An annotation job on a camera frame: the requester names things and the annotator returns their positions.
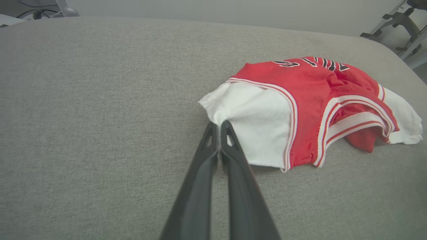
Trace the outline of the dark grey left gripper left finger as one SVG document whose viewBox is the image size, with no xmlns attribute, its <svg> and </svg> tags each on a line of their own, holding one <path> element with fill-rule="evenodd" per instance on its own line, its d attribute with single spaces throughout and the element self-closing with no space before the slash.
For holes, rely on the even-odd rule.
<svg viewBox="0 0 427 240">
<path fill-rule="evenodd" d="M 161 240 L 211 238 L 212 178 L 218 165 L 218 126 L 209 123 L 162 230 Z"/>
</svg>

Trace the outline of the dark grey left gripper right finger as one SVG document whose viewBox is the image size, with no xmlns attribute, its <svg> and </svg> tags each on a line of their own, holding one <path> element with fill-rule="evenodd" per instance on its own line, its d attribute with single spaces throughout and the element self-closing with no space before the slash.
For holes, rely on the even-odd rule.
<svg viewBox="0 0 427 240">
<path fill-rule="evenodd" d="M 229 186 L 231 240 L 279 240 L 279 231 L 229 121 L 220 127 L 220 155 Z"/>
</svg>

